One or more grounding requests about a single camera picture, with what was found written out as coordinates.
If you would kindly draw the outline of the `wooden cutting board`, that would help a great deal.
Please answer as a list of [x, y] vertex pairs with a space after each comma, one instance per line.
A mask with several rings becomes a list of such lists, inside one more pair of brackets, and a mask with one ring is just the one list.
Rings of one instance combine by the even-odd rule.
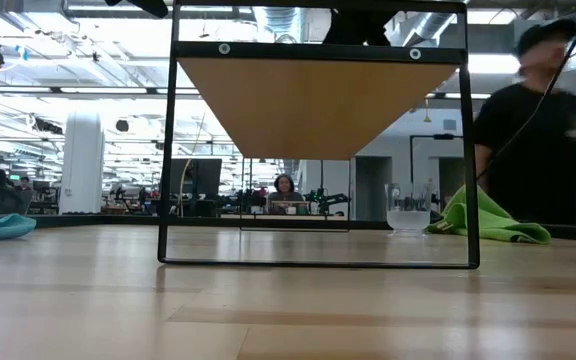
[[164, 141], [173, 141], [184, 73], [250, 159], [350, 160], [452, 75], [466, 165], [467, 258], [480, 264], [469, 45], [419, 48], [170, 41]]

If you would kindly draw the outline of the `clear glass cup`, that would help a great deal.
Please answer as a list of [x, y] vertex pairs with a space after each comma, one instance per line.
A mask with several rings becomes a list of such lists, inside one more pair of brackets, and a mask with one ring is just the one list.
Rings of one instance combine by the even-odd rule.
[[384, 185], [386, 220], [394, 233], [421, 235], [431, 221], [432, 186], [428, 183]]

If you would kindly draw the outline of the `green cloth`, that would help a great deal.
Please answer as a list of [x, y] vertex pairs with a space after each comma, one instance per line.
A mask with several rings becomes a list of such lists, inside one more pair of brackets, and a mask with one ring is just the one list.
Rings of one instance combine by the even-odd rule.
[[[426, 230], [436, 234], [468, 235], [466, 187], [462, 186], [442, 211], [441, 220]], [[477, 187], [479, 237], [488, 240], [550, 245], [550, 233], [537, 223], [521, 223]]]

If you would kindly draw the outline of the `white column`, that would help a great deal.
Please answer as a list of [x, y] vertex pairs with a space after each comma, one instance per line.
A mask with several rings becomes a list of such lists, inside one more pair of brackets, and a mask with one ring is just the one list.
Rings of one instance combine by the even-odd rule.
[[98, 112], [68, 114], [59, 213], [99, 213], [102, 205], [105, 133]]

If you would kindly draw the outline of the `black pipe frame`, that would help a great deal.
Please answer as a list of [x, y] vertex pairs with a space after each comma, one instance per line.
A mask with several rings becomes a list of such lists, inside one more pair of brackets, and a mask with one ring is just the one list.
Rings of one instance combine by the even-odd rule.
[[410, 181], [440, 185], [440, 162], [463, 159], [463, 137], [453, 134], [411, 135], [409, 146]]

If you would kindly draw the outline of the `black aluminium table frame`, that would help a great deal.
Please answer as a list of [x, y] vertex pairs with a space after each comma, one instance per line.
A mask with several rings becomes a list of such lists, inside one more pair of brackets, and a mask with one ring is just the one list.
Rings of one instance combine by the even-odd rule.
[[[159, 217], [128, 215], [31, 215], [38, 228], [56, 228], [92, 225], [148, 225], [158, 226]], [[300, 230], [390, 230], [386, 222], [356, 220], [305, 220], [270, 218], [177, 218], [168, 220], [170, 226], [231, 227], [231, 228], [286, 228]], [[544, 225], [553, 238], [576, 240], [576, 225]]]

